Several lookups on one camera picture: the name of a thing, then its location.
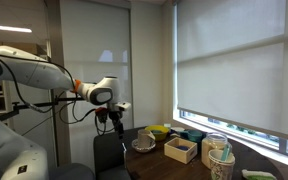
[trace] clear plastic container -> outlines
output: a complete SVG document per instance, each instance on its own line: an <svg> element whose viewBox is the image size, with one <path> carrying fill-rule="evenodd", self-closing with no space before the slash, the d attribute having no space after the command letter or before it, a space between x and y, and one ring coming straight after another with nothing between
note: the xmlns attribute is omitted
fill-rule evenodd
<svg viewBox="0 0 288 180"><path fill-rule="evenodd" d="M207 133L206 137L202 140L202 163L210 169L210 159L208 157L208 152L212 149L223 150L226 144L229 143L225 134L217 132Z"/></svg>

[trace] table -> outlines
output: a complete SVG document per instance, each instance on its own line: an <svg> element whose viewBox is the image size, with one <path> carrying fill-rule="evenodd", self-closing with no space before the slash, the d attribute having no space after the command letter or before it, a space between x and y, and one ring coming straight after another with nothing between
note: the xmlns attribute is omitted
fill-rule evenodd
<svg viewBox="0 0 288 180"><path fill-rule="evenodd" d="M200 148L197 156L188 164L181 163L164 155L164 144L172 137L164 141L156 142L156 147L148 153L139 153L133 148L128 148L125 163L126 169L132 179L211 179L211 171L202 163ZM255 150L233 140L229 140L233 146L235 165L232 180L244 179L242 169L250 171L265 171L272 173L278 180L283 180L282 174L265 156Z"/></svg>

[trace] white bowl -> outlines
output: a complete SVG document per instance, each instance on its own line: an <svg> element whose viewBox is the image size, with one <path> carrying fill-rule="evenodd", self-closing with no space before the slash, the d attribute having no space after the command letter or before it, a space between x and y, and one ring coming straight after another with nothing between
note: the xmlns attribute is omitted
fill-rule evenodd
<svg viewBox="0 0 288 180"><path fill-rule="evenodd" d="M151 151L152 149L154 149L156 143L155 141L152 139L151 141L151 146L150 147L147 147L147 148L139 148L138 147L138 140L137 139L134 139L132 141L132 147L137 151L137 152L140 152L140 153L146 153L146 152L149 152Z"/></svg>

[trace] wall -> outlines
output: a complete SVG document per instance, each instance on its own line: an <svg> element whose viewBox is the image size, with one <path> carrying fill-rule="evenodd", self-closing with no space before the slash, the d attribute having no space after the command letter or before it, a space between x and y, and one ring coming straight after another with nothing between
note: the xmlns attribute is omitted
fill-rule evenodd
<svg viewBox="0 0 288 180"><path fill-rule="evenodd" d="M163 123L162 7L132 2L134 126Z"/></svg>

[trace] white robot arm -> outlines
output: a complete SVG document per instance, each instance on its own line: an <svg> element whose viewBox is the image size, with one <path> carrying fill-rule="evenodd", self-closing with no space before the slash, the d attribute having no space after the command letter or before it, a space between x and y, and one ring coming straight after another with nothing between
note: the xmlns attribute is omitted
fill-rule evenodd
<svg viewBox="0 0 288 180"><path fill-rule="evenodd" d="M115 130L119 135L123 133L123 129L117 127L121 125L118 116L130 104L120 102L116 77L105 77L97 84L83 83L44 59L19 49L0 46L0 80L17 81L41 89L61 88L79 94L94 105L106 104ZM33 104L24 103L38 109ZM45 150L0 122L0 171L3 174L1 179L48 179Z"/></svg>

